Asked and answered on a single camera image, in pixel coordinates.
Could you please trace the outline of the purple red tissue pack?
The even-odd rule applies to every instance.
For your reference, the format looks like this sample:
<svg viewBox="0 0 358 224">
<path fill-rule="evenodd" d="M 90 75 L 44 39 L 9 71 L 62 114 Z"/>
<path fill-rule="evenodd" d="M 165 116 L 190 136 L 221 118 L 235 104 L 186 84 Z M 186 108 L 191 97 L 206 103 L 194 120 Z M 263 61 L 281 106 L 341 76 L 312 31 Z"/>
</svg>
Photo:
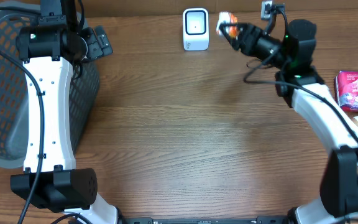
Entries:
<svg viewBox="0 0 358 224">
<path fill-rule="evenodd" d="M 337 104 L 344 111 L 358 111 L 358 72 L 340 71 L 334 87 Z"/>
</svg>

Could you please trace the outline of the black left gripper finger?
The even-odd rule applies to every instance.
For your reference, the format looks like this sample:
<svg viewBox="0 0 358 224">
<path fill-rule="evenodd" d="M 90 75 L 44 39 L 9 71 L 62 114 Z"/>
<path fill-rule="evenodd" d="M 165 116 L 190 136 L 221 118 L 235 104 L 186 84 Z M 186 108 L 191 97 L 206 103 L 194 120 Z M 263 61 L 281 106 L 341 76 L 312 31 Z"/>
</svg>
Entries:
<svg viewBox="0 0 358 224">
<path fill-rule="evenodd" d="M 99 43 L 99 46 L 102 50 L 104 56 L 111 55 L 113 53 L 113 49 L 111 47 L 110 41 L 107 37 L 107 34 L 103 28 L 103 26 L 97 26 L 94 28 L 96 33 L 96 37 Z"/>
<path fill-rule="evenodd" d="M 85 61 L 93 61 L 101 58 L 104 54 L 102 48 L 97 40 L 96 33 L 90 27 L 83 29 L 80 36 L 85 40 L 88 51 L 86 53 Z"/>
</svg>

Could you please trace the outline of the small orange box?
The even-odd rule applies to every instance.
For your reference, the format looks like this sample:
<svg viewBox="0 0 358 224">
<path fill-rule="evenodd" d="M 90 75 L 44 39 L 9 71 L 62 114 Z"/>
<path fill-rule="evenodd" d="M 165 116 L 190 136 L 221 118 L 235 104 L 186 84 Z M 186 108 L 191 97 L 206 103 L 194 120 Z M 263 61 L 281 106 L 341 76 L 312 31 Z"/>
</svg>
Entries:
<svg viewBox="0 0 358 224">
<path fill-rule="evenodd" d="M 217 35 L 223 37 L 223 35 L 219 31 L 219 27 L 220 26 L 228 26 L 228 24 L 230 24 L 230 23 L 237 23 L 237 17 L 231 12 L 227 12 L 227 11 L 220 12 L 219 19 L 218 19 L 217 26 L 216 26 Z"/>
</svg>

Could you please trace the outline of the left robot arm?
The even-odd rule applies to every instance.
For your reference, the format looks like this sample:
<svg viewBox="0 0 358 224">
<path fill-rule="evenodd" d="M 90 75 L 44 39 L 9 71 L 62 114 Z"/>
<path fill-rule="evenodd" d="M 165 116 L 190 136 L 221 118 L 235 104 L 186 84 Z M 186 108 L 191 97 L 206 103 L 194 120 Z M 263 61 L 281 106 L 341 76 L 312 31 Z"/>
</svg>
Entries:
<svg viewBox="0 0 358 224">
<path fill-rule="evenodd" d="M 11 190 L 26 205 L 80 223 L 120 223 L 116 207 L 98 193 L 96 173 L 77 169 L 70 137 L 70 85 L 74 66 L 110 54 L 107 43 L 84 28 L 74 1 L 42 1 L 37 24 L 16 40 L 26 75 L 29 135 L 24 171 Z"/>
</svg>

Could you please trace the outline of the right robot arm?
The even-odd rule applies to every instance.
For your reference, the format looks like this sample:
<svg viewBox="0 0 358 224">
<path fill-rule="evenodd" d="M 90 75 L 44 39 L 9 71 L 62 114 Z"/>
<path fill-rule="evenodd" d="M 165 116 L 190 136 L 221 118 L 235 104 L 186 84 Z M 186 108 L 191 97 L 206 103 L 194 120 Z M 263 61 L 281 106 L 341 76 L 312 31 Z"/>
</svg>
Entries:
<svg viewBox="0 0 358 224">
<path fill-rule="evenodd" d="M 219 18 L 217 32 L 234 50 L 278 68 L 271 82 L 311 126 L 329 159 L 319 197 L 289 210 L 284 223 L 345 223 L 358 221 L 358 127 L 336 104 L 312 66 L 316 25 L 304 19 L 285 24 L 283 40 L 250 23 Z"/>
</svg>

